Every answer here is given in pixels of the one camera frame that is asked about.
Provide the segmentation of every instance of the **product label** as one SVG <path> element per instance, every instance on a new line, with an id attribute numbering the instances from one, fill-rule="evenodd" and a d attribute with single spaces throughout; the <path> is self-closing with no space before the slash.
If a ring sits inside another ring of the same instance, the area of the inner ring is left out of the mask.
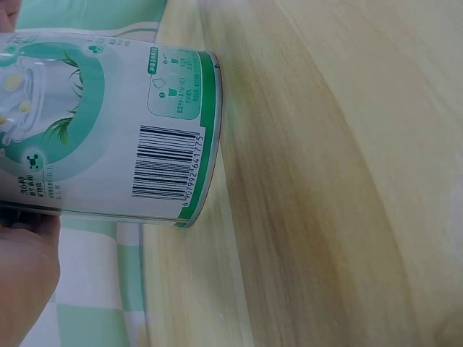
<path id="1" fill-rule="evenodd" d="M 191 218 L 218 131 L 208 54 L 56 33 L 1 35 L 0 52 L 1 201 Z"/>

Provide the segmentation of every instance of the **wooden table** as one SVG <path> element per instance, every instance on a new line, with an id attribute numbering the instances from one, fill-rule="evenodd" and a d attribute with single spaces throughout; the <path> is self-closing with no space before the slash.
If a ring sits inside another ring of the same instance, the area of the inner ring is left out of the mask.
<path id="1" fill-rule="evenodd" d="M 169 0 L 217 53 L 199 221 L 145 228 L 152 346 L 463 346 L 463 6 Z"/>

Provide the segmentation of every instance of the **human hand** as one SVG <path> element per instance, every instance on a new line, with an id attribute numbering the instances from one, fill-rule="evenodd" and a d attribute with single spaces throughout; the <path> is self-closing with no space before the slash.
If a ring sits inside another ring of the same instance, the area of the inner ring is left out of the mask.
<path id="1" fill-rule="evenodd" d="M 0 0 L 0 33 L 12 33 L 20 13 L 22 0 Z"/>
<path id="2" fill-rule="evenodd" d="M 18 346 L 59 280 L 59 217 L 0 210 L 0 341 Z"/>

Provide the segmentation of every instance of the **barcode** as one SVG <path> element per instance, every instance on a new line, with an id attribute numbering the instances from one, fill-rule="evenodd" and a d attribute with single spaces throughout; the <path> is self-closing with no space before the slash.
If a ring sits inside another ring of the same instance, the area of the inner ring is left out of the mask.
<path id="1" fill-rule="evenodd" d="M 141 126 L 133 197 L 186 200 L 193 191 L 202 153 L 199 132 Z"/>

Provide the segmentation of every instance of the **green checkered cloth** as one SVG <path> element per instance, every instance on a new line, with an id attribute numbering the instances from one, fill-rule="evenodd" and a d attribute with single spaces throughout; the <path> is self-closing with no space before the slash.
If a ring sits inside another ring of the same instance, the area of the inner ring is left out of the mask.
<path id="1" fill-rule="evenodd" d="M 23 0 L 18 31 L 153 42 L 167 0 Z M 146 326 L 140 227 L 63 218 L 61 279 L 21 347 L 135 347 Z"/>
<path id="2" fill-rule="evenodd" d="M 167 0 L 23 0 L 18 31 L 53 30 L 153 41 Z"/>
<path id="3" fill-rule="evenodd" d="M 145 329 L 140 226 L 62 224 L 61 279 L 21 347 L 138 346 Z"/>

